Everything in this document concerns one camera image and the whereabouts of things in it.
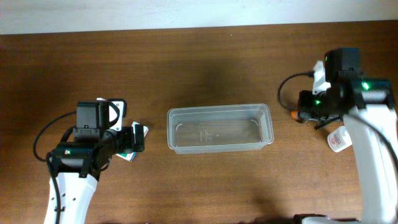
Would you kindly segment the orange bottle white cap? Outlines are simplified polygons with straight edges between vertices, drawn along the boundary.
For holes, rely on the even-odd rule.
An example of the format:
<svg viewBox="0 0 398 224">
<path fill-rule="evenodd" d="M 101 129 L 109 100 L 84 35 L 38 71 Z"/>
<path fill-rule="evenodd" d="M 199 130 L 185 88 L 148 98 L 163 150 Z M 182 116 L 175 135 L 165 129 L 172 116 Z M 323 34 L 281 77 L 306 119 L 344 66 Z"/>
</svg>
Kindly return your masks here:
<svg viewBox="0 0 398 224">
<path fill-rule="evenodd" d="M 292 117 L 294 120 L 300 119 L 300 118 L 299 118 L 299 112 L 298 112 L 298 111 L 291 111 L 291 112 L 290 112 L 290 115 L 291 115 L 291 117 Z"/>
</svg>

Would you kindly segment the white green medicine box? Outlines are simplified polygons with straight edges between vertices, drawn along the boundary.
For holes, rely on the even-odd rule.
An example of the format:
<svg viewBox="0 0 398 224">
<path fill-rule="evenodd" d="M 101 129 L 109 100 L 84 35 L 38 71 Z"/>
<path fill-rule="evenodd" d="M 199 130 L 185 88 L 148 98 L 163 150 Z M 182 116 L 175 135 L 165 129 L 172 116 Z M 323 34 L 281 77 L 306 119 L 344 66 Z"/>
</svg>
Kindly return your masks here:
<svg viewBox="0 0 398 224">
<path fill-rule="evenodd" d="M 132 162 L 135 156 L 145 150 L 145 136 L 148 133 L 148 127 L 133 122 L 131 126 L 123 126 L 118 132 L 120 137 L 120 148 L 116 155 L 121 159 Z"/>
</svg>

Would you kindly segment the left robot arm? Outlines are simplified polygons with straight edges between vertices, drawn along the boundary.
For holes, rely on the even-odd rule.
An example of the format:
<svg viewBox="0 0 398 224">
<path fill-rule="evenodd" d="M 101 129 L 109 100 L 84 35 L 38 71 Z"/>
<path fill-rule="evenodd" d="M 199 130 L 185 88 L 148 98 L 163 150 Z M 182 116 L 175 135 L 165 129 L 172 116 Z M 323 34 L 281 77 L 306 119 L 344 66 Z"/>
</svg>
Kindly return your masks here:
<svg viewBox="0 0 398 224">
<path fill-rule="evenodd" d="M 50 173 L 46 223 L 84 223 L 100 174 L 116 154 L 144 151 L 148 128 L 137 122 L 123 126 L 122 99 L 81 101 L 76 125 L 46 155 Z"/>
</svg>

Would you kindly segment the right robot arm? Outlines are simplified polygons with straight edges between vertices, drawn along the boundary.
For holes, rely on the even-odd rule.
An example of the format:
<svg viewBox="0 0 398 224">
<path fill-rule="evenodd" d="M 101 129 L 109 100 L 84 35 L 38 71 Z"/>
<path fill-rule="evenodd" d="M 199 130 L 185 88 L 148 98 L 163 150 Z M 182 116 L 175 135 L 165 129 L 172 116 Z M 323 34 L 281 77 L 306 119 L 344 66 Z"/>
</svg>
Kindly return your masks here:
<svg viewBox="0 0 398 224">
<path fill-rule="evenodd" d="M 397 114 L 389 80 L 367 78 L 357 48 L 324 54 L 312 72 L 312 90 L 302 90 L 299 121 L 320 129 L 341 120 L 351 138 L 363 200 L 362 223 L 397 223 Z"/>
</svg>

